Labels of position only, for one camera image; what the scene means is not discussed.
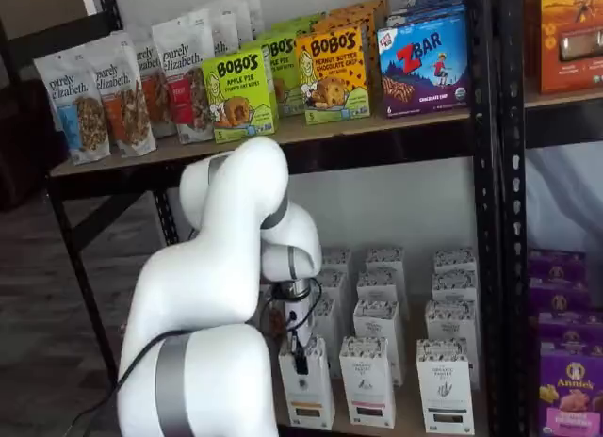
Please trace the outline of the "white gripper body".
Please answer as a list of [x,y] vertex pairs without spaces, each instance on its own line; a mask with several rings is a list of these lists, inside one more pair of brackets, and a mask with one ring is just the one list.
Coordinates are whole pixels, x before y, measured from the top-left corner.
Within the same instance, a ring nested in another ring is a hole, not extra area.
[[314,325],[311,300],[285,300],[284,312],[286,348],[295,350],[296,347],[305,347],[312,336]]

